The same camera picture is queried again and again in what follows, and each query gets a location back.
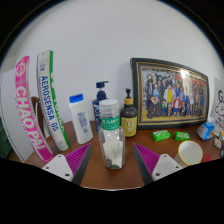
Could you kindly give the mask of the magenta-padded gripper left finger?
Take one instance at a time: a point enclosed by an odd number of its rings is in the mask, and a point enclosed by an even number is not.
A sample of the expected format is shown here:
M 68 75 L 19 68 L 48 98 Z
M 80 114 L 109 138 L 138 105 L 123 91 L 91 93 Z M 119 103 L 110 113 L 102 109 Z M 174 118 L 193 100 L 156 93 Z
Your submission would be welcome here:
M 66 156 L 58 154 L 43 167 L 43 170 L 73 182 L 76 185 L 80 185 L 82 183 L 91 153 L 91 145 L 86 144 L 78 149 L 75 149 Z

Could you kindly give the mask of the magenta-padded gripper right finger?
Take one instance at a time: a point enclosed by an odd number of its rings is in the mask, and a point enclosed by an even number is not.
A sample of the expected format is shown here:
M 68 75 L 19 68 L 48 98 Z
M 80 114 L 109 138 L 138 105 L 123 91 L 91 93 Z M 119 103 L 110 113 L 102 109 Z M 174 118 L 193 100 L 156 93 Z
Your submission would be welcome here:
M 145 185 L 182 169 L 168 154 L 159 155 L 136 143 L 133 144 L 133 155 Z

